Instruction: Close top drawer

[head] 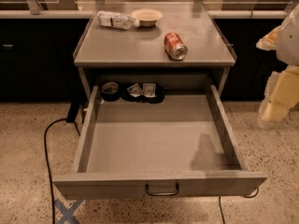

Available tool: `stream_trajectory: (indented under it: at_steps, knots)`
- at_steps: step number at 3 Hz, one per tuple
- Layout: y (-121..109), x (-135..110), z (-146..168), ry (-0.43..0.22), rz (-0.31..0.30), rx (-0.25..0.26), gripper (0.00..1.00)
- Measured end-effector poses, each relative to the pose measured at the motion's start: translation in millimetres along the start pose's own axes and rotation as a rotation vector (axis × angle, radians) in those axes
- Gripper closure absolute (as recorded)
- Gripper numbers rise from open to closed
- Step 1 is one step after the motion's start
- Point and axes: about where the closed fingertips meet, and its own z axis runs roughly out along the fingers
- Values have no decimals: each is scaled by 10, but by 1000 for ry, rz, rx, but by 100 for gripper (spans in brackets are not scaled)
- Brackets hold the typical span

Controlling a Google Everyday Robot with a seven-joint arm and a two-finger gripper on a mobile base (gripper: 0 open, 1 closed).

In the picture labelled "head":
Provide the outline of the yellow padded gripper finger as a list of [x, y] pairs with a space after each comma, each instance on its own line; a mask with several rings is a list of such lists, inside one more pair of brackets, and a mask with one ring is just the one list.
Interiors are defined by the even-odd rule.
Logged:
[[259, 108], [259, 126], [265, 129], [275, 127], [298, 104], [299, 67], [288, 65], [280, 73], [273, 72], [267, 80]]
[[262, 37], [257, 43], [256, 47], [262, 50], [276, 50], [280, 26], [274, 28], [269, 34]]

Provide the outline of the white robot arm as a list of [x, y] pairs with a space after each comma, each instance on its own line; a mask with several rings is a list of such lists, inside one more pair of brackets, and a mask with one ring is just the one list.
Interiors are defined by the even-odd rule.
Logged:
[[256, 47], [274, 50], [277, 58], [287, 64], [285, 70], [273, 72], [268, 78], [259, 108], [259, 125], [272, 128], [299, 104], [299, 5], [280, 26], [261, 38]]

